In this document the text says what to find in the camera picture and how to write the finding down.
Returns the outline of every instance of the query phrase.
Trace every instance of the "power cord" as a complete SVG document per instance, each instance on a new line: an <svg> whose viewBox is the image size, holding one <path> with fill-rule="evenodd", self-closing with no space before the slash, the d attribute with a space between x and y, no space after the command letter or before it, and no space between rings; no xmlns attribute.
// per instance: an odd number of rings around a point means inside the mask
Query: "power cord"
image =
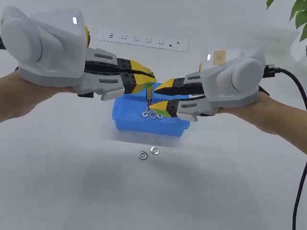
<svg viewBox="0 0 307 230"><path fill-rule="evenodd" d="M294 81L294 83L298 87L299 92L301 93L301 96L302 96L304 104L305 104L305 108L307 110L307 96L306 96L306 93L304 91L302 84L299 82L297 77L293 73L287 71L286 69L276 68L274 65L267 65L266 66L266 68L264 70L263 77L264 78L275 77L275 73L284 73L284 74L288 75ZM299 182L299 186L298 186L298 190L297 190L297 194L296 194L296 199L295 199L295 203L294 203L293 215L292 215L292 230L296 230L297 209L298 209L299 201L300 201L300 198L301 198L301 195L302 195L306 175L307 175L307 162L305 164L305 167L304 167L304 170L303 170L303 173L302 173L302 177L301 177L301 180Z"/></svg>

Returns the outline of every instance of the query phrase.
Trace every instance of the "electrical outlet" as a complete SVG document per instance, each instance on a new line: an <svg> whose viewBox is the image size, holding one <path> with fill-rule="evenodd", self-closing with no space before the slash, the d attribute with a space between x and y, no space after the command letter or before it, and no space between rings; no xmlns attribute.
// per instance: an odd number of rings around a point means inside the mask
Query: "electrical outlet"
<svg viewBox="0 0 307 230"><path fill-rule="evenodd" d="M181 52L187 52L188 50L187 39L159 38L153 35L132 34L110 29L101 29L99 40Z"/></svg>

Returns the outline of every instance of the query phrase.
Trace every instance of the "small metal ring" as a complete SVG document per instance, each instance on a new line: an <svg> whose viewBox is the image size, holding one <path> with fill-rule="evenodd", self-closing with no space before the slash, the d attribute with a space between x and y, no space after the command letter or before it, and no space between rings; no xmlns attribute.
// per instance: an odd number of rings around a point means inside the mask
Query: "small metal ring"
<svg viewBox="0 0 307 230"><path fill-rule="evenodd" d="M158 155L158 154L160 153L160 150L159 150L157 147L152 146L152 147L150 148L150 152L151 152L153 155Z"/></svg>
<svg viewBox="0 0 307 230"><path fill-rule="evenodd" d="M139 152L139 159L140 160L145 160L147 158L147 153L142 151L142 152Z"/></svg>
<svg viewBox="0 0 307 230"><path fill-rule="evenodd" d="M148 113L146 113L146 112L142 112L142 117L148 117Z"/></svg>
<svg viewBox="0 0 307 230"><path fill-rule="evenodd" d="M155 113L149 113L149 118L156 119L157 115Z"/></svg>

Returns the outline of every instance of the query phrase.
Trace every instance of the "blue container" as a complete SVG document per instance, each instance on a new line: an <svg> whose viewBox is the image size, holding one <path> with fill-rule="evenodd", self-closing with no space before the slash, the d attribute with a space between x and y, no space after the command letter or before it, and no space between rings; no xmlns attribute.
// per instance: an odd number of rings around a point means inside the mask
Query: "blue container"
<svg viewBox="0 0 307 230"><path fill-rule="evenodd" d="M153 92L153 103L172 100L174 98L188 98L189 96L166 96ZM143 117L142 112L147 108L146 90L136 94L124 94L115 100L112 118L118 130L156 133L180 137L185 129L190 126L189 121L177 117L163 117L150 119Z"/></svg>

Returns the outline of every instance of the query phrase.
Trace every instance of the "label sticker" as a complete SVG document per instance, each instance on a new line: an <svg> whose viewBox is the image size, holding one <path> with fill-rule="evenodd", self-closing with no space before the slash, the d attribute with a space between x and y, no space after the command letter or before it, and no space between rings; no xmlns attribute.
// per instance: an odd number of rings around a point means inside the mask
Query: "label sticker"
<svg viewBox="0 0 307 230"><path fill-rule="evenodd" d="M213 65L222 66L226 64L226 50L216 50L213 53Z"/></svg>

